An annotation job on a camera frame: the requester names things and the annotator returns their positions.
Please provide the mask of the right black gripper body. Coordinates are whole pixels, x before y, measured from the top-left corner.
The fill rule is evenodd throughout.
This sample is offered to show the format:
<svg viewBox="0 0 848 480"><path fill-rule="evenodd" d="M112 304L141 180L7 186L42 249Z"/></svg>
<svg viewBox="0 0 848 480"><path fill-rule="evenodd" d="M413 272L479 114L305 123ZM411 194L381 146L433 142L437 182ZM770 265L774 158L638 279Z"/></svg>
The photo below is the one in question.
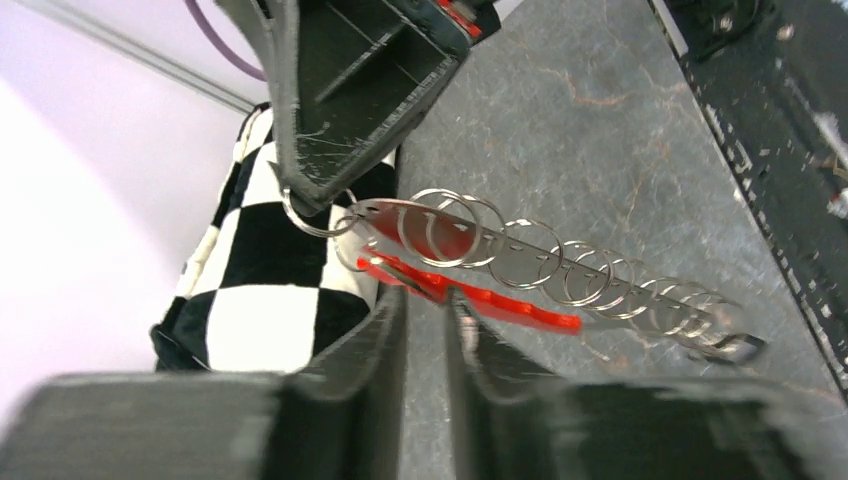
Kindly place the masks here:
<svg viewBox="0 0 848 480"><path fill-rule="evenodd" d="M444 45L466 37L474 46L501 30L496 1L422 0L397 2L397 8L420 30Z"/></svg>

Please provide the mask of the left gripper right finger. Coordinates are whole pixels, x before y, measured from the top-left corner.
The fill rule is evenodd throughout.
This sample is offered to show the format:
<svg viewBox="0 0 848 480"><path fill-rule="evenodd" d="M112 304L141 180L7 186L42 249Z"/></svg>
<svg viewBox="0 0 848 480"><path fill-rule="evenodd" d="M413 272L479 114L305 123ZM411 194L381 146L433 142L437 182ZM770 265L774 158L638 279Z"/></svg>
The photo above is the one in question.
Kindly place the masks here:
<svg viewBox="0 0 848 480"><path fill-rule="evenodd" d="M460 479L843 479L847 446L808 403L743 378L580 381L445 302L453 463Z"/></svg>

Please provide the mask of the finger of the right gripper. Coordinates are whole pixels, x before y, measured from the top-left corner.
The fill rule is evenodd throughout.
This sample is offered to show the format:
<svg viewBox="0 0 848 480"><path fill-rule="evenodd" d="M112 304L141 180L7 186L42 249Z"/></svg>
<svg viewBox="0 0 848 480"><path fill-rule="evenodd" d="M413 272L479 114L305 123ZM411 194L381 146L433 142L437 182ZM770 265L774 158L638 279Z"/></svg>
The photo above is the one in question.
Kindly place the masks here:
<svg viewBox="0 0 848 480"><path fill-rule="evenodd" d="M395 149L467 59L442 1L224 1L267 79L282 189L313 216Z"/></svg>

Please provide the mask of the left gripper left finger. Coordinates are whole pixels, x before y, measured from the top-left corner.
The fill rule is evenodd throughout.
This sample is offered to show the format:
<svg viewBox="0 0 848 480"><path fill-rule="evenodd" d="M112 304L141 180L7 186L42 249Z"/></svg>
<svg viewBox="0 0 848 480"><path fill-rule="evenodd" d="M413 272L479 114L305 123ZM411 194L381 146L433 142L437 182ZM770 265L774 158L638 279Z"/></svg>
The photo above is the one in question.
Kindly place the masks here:
<svg viewBox="0 0 848 480"><path fill-rule="evenodd" d="M61 376L1 444L5 479L393 479L407 295L289 374Z"/></svg>

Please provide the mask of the red grey keyring holder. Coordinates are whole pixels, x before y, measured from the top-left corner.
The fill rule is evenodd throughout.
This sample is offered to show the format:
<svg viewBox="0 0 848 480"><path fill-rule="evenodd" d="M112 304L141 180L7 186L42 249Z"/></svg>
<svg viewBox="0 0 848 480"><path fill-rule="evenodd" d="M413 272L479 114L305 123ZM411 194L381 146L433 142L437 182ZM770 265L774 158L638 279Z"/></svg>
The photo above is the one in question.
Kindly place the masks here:
<svg viewBox="0 0 848 480"><path fill-rule="evenodd" d="M327 229L309 225L293 199L284 188L284 211L304 232L333 244L356 236L352 253L339 255L345 268L436 304L458 295L484 317L562 335L630 329L718 364L745 364L766 348L724 295L565 240L541 221L507 219L483 198L428 188L408 199L356 199Z"/></svg>

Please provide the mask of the black white checkered pillow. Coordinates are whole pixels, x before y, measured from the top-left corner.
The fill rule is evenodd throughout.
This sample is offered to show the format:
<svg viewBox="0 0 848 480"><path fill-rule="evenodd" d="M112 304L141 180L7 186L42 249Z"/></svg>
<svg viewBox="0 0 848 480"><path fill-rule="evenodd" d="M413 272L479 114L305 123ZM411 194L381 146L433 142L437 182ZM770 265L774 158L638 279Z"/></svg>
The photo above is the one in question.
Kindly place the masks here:
<svg viewBox="0 0 848 480"><path fill-rule="evenodd" d="M151 329L159 371L289 373L377 302L377 281L345 266L355 235L315 237L286 215L272 119L261 103L241 125L212 221Z"/></svg>

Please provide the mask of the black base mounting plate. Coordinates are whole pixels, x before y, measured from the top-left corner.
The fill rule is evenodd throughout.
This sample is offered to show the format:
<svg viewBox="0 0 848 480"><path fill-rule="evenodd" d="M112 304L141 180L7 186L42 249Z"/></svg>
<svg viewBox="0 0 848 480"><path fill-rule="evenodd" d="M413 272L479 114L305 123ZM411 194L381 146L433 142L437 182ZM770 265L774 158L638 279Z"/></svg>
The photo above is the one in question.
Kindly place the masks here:
<svg viewBox="0 0 848 480"><path fill-rule="evenodd" d="M656 1L743 197L847 387L847 5Z"/></svg>

